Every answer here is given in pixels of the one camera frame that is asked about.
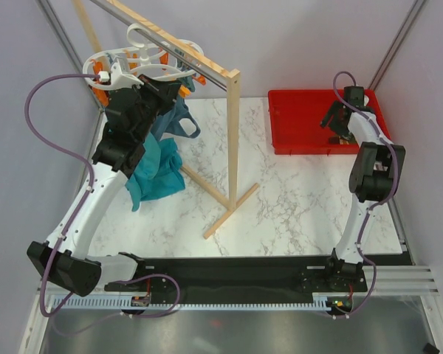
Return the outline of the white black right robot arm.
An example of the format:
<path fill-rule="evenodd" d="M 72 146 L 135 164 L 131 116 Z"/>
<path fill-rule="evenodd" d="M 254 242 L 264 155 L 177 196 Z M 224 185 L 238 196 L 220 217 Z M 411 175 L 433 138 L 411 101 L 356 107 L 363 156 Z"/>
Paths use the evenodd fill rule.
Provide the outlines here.
<path fill-rule="evenodd" d="M 378 208 L 395 195 L 405 160 L 405 148 L 394 144 L 381 129 L 374 110 L 367 106 L 365 89 L 346 86 L 334 90 L 333 102 L 320 126 L 359 146 L 348 180 L 352 194 L 345 229 L 323 272 L 332 291 L 349 291 L 363 281 L 364 252 Z"/>

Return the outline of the white round clip hanger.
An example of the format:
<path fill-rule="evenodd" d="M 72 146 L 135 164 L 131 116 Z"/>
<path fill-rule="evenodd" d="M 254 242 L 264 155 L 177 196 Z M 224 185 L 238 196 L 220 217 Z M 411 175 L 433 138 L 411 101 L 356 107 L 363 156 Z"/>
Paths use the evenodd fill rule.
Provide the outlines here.
<path fill-rule="evenodd" d="M 169 74 L 165 74 L 161 70 L 162 65 L 159 63 L 159 57 L 166 51 L 162 47 L 148 41 L 140 42 L 132 39 L 131 35 L 133 32 L 136 32 L 136 30 L 137 24 L 132 24 L 126 31 L 126 39 L 130 43 L 130 46 L 109 49 L 92 55 L 83 64 L 82 72 L 84 74 L 97 75 L 101 70 L 110 71 L 116 59 L 123 59 L 128 67 L 127 71 L 136 77 L 144 74 L 160 81 L 179 79 L 191 92 L 195 91 L 195 83 L 203 86 L 206 84 L 206 78 L 204 76 L 196 73 L 191 67 L 169 54 L 169 52 Z M 98 79 L 87 78 L 86 82 L 92 88 L 104 91 L 100 89 Z"/>

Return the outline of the orange clothespin holding cloth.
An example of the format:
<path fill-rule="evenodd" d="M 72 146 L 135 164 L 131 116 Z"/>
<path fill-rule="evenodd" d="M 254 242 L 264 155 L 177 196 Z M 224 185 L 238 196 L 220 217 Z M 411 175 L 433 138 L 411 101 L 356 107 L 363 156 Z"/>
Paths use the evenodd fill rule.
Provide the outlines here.
<path fill-rule="evenodd" d="M 180 86 L 180 88 L 179 88 L 179 96 L 180 97 L 186 98 L 186 97 L 190 96 L 190 94 L 191 94 L 191 91 L 187 87 Z"/>

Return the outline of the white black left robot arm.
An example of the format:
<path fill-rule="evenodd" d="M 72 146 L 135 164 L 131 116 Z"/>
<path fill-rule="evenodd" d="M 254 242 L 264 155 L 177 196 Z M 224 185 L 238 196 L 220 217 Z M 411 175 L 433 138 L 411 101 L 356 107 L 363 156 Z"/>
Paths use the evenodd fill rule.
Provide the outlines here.
<path fill-rule="evenodd" d="M 176 103 L 181 83 L 105 71 L 83 78 L 101 84 L 109 93 L 103 135 L 90 159 L 60 149 L 83 162 L 88 175 L 63 220 L 44 242 L 31 242 L 27 256 L 43 282 L 78 296 L 87 296 L 100 284 L 119 281 L 138 291 L 146 284 L 147 274 L 137 267 L 135 257 L 122 253 L 92 259 L 89 247 L 109 204 L 142 159 L 143 143 L 156 118 Z"/>

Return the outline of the teal cloth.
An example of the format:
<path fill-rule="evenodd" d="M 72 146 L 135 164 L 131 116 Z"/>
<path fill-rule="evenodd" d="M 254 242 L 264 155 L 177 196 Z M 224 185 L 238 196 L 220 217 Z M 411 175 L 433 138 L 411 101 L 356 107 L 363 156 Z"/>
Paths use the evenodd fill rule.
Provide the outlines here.
<path fill-rule="evenodd" d="M 158 141 L 150 133 L 142 146 L 145 153 L 126 182 L 132 212 L 140 208 L 142 201 L 155 201 L 185 189 L 180 172 L 182 158 L 174 138 Z"/>

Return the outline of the striped sock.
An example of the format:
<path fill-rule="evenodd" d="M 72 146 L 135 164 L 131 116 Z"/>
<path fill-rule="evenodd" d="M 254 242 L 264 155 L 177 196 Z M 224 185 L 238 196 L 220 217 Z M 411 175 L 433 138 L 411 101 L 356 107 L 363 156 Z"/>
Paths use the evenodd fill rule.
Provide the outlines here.
<path fill-rule="evenodd" d="M 355 145 L 357 143 L 355 139 L 345 139 L 341 136 L 331 136 L 328 142 L 330 145 Z"/>

